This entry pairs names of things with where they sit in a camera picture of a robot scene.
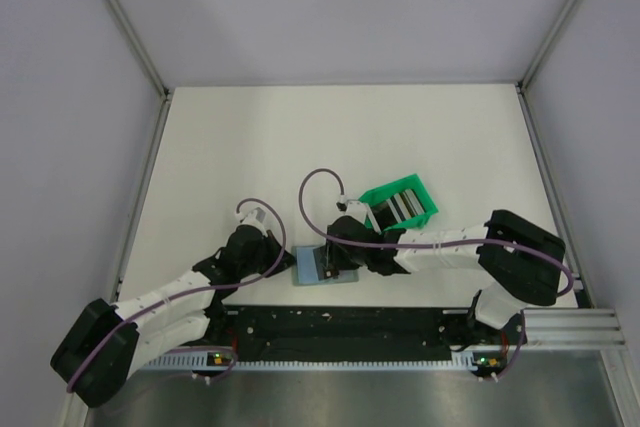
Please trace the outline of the dark grey chip card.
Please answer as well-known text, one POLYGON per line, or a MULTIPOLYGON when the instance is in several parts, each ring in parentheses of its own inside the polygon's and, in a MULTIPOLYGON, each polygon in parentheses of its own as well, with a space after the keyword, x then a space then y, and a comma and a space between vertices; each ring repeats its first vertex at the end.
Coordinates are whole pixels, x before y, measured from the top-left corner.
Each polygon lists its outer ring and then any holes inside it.
POLYGON ((296 249, 297 280, 300 285, 315 285, 333 277, 328 267, 325 246, 296 249))

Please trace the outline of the sage green leather card holder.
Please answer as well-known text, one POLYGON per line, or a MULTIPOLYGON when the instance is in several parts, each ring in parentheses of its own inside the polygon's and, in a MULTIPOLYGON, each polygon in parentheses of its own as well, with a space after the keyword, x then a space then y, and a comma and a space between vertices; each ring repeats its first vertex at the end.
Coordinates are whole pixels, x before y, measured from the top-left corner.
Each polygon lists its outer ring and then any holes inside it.
POLYGON ((355 283, 359 280, 356 270, 339 271, 329 266, 326 245, 298 246, 294 252, 293 283, 296 286, 355 283))

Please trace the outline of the green plastic card bin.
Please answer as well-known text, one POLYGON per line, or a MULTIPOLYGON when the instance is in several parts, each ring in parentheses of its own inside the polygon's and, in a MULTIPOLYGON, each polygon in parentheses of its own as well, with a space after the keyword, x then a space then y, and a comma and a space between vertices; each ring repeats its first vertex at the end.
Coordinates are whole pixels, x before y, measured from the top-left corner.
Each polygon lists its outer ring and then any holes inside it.
POLYGON ((417 174, 370 189, 359 201, 366 207, 365 226, 377 233, 422 228, 438 212, 417 174))

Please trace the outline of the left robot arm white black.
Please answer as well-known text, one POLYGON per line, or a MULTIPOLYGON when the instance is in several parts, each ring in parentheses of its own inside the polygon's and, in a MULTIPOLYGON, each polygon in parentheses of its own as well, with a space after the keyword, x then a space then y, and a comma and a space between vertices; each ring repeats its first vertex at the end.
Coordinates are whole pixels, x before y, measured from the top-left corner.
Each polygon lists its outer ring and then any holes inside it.
POLYGON ((220 341, 227 329, 223 300, 245 278, 268 278, 293 263, 272 232, 241 225, 225 246, 168 284, 128 301, 90 302, 50 365, 88 407, 101 407, 156 358, 220 341))

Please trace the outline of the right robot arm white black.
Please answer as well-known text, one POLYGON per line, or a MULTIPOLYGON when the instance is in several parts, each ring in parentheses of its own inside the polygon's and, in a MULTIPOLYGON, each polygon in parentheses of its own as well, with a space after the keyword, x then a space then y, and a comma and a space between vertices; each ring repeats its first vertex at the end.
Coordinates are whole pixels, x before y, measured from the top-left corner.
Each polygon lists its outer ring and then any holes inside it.
POLYGON ((475 287, 466 311, 462 342, 492 341, 528 307, 550 307, 571 289, 560 277, 565 243, 509 210, 492 212, 485 223, 457 230, 394 227, 378 233, 343 215, 325 234, 329 264, 339 270, 361 266, 382 276, 459 272, 489 276, 475 287))

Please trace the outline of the stack of cards in bin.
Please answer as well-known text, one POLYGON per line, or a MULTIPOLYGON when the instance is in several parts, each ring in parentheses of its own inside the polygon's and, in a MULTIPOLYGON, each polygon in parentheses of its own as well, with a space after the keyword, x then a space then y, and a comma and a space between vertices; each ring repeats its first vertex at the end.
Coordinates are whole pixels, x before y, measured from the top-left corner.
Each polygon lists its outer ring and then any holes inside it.
POLYGON ((380 230, 406 224, 407 228, 426 222, 426 209, 413 189, 405 189, 371 208, 373 221, 380 230))

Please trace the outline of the metal sheet panel front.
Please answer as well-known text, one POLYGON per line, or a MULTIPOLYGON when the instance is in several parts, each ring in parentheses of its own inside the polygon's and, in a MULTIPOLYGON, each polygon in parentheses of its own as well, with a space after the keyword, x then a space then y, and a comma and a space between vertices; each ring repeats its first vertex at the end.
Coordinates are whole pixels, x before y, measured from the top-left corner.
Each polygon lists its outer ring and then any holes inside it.
POLYGON ((498 383, 463 372, 135 376, 89 426, 620 426, 594 352, 521 354, 498 383))

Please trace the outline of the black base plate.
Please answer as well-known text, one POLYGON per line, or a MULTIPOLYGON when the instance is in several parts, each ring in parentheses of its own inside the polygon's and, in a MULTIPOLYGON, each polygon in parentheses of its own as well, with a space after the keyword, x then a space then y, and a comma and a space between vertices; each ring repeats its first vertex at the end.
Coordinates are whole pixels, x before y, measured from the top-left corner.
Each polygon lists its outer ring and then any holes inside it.
POLYGON ((218 306, 202 345, 231 347, 242 362, 448 361, 459 349, 518 342, 519 314, 495 329, 467 308, 218 306))

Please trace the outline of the aluminium frame rail front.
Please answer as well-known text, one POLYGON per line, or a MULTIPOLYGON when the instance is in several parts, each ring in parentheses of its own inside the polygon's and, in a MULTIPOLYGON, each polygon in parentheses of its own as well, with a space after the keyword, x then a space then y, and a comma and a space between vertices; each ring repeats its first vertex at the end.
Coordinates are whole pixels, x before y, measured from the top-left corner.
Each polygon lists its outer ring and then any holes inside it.
POLYGON ((620 350, 626 340, 612 309, 527 309, 527 350, 620 350))

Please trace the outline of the aluminium frame post left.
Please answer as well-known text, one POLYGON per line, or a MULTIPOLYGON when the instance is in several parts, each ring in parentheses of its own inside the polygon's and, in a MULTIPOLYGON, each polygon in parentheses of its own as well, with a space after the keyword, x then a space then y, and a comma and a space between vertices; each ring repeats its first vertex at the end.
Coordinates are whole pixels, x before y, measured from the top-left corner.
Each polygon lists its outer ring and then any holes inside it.
POLYGON ((163 81, 158 69, 154 65, 148 50, 129 19, 122 3, 120 0, 103 0, 103 2, 127 47, 130 49, 134 59, 138 63, 142 73, 149 81, 158 97, 166 99, 170 95, 170 89, 163 81))

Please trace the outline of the aluminium frame post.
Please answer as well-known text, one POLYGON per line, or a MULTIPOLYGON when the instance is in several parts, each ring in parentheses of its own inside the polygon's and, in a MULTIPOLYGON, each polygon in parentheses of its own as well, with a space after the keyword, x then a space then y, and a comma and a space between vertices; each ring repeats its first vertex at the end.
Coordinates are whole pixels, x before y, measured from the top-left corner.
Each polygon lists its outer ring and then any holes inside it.
POLYGON ((532 60, 529 62, 523 74, 523 77, 517 84, 517 90, 519 93, 524 94, 533 84, 582 2, 583 0, 564 1, 557 16, 547 30, 542 42, 536 49, 532 60))
POLYGON ((142 73, 149 81, 158 97, 166 99, 170 95, 170 89, 163 81, 158 69, 154 65, 148 50, 129 19, 122 3, 120 0, 103 0, 103 2, 127 47, 130 49, 134 59, 138 63, 142 73))

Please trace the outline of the aluminium frame post right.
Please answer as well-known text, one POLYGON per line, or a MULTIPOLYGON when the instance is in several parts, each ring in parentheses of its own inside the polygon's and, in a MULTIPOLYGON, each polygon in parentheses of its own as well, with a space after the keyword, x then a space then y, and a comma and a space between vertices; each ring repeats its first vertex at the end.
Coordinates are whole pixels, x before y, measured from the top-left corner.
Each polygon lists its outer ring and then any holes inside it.
POLYGON ((524 94, 533 84, 582 2, 583 0, 564 1, 557 16, 547 30, 542 42, 536 49, 532 60, 529 62, 523 74, 523 77, 517 84, 517 90, 519 93, 524 94))

